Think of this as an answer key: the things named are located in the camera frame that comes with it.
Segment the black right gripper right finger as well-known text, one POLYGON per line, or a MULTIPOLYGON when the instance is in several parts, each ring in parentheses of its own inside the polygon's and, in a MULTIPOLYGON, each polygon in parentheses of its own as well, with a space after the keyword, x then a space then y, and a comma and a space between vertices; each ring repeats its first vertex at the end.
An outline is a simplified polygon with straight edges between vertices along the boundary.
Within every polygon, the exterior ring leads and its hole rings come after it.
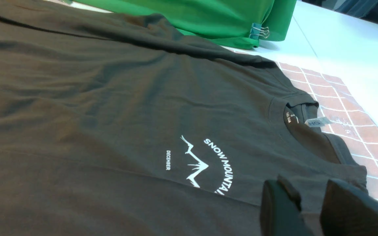
POLYGON ((345 181, 329 180, 320 223, 325 236, 378 236, 378 201, 345 181))

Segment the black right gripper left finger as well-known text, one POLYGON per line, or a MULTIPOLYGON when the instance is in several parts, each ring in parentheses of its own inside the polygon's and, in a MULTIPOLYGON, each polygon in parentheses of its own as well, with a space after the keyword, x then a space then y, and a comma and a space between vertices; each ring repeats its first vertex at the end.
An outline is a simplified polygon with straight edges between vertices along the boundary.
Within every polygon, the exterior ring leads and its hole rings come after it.
POLYGON ((301 196, 283 176, 266 180, 261 201, 263 236, 312 236, 301 215, 301 196))

